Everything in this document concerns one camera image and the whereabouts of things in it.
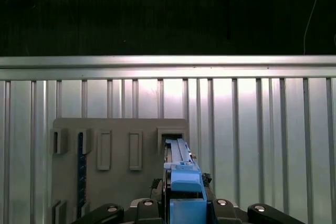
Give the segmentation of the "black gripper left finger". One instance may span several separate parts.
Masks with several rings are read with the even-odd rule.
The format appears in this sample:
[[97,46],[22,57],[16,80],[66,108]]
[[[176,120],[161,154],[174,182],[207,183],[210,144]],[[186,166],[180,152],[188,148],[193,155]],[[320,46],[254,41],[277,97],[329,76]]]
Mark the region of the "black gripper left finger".
[[164,223],[162,213],[162,179],[154,179],[151,198],[132,201],[125,210],[117,204],[104,204],[85,214],[75,223]]

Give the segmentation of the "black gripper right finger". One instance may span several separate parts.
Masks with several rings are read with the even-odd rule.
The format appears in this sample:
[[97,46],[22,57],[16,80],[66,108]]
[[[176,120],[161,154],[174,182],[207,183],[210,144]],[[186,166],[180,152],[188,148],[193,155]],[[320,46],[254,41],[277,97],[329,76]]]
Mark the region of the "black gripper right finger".
[[252,204],[246,210],[227,199],[216,198],[210,188],[211,175],[202,174],[207,196],[207,223],[303,224],[302,221],[266,204]]

